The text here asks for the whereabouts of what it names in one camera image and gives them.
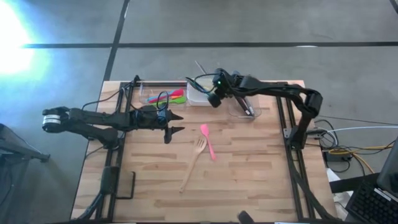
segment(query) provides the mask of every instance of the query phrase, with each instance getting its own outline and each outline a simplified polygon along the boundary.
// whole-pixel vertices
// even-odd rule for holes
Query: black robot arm
[[[257,78],[243,75],[230,75],[222,68],[215,72],[213,85],[214,93],[208,97],[213,107],[221,104],[226,97],[238,96],[244,98],[254,95],[269,95],[288,98],[293,101],[297,109],[302,113],[298,125],[292,128],[288,138],[288,144],[292,149],[303,149],[307,140],[307,128],[311,120],[318,116],[322,104],[322,96],[319,92],[303,88],[300,85],[289,85],[282,82],[262,82]],[[303,101],[300,94],[306,95]]]
[[[78,108],[57,107],[43,110],[43,130],[48,133],[69,131],[81,134],[88,139],[98,139],[106,149],[113,149],[119,145],[118,131],[132,131],[137,129],[165,130],[164,143],[169,143],[173,133],[183,127],[171,127],[171,120],[183,119],[173,114],[167,107],[157,110],[155,106],[143,106],[128,113],[98,113],[84,111]],[[101,129],[91,124],[110,126]]]

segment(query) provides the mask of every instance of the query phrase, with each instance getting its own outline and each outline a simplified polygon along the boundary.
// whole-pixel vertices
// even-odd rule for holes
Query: wooden table
[[[302,80],[288,82],[304,84]],[[100,99],[115,93],[119,86],[120,82],[104,82]],[[112,113],[116,100],[117,96],[99,103],[98,111]],[[127,133],[122,169],[136,172],[136,186],[132,200],[116,202],[114,222],[236,222],[236,215],[242,210],[256,222],[297,220],[276,98],[258,96],[258,100],[262,113],[252,122],[230,116],[227,103],[219,108],[188,103],[171,106],[184,120],[169,125],[185,129],[174,134],[170,144],[163,143],[163,131]],[[140,106],[138,90],[133,93],[133,105]],[[294,108],[294,113],[299,120],[300,112]],[[203,123],[210,127],[217,160],[213,162],[205,149],[186,190],[180,194],[178,188],[193,154],[193,141],[200,135]],[[87,153],[99,146],[99,142],[91,142]],[[319,147],[307,146],[303,156],[312,192],[336,216]],[[100,150],[85,161],[73,218],[98,193],[105,157],[106,151]],[[128,194],[130,181],[130,177],[121,177],[119,194]],[[306,214],[302,193],[300,197]]]

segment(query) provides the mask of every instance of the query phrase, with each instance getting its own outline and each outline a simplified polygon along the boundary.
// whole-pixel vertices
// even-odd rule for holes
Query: gray floor
[[[20,44],[112,43],[123,0],[6,4],[28,36]],[[388,0],[134,0],[121,42],[397,41],[397,21]],[[10,57],[0,52],[0,58],[7,59],[0,67],[8,68],[0,70],[0,123],[51,154],[49,163],[31,161],[8,223],[68,220],[87,141],[74,134],[43,132],[41,112],[97,100],[109,53],[110,49],[25,49]],[[267,80],[303,79],[324,96],[325,116],[398,123],[397,57],[398,47],[119,49],[111,80],[131,80],[134,75],[148,80],[194,77],[200,74],[197,60],[207,70],[223,67]],[[14,59],[25,70],[15,71],[10,66]],[[376,125],[328,120],[335,128]],[[391,142],[398,131],[338,134],[343,145],[378,146]],[[378,171],[387,153],[364,158]],[[330,165],[343,169],[346,164]],[[355,162],[339,174],[359,175]]]

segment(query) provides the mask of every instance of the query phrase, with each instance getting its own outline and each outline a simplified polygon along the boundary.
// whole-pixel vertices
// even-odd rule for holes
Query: keyboard
[[[365,223],[398,224],[398,203],[366,182],[354,191],[346,210]]]

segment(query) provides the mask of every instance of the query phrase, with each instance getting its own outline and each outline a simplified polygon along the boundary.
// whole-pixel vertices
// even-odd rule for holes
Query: green utensil
[[[181,104],[181,103],[185,103],[186,101],[187,101],[187,97],[186,96],[181,96],[180,98],[169,100],[169,103]]]

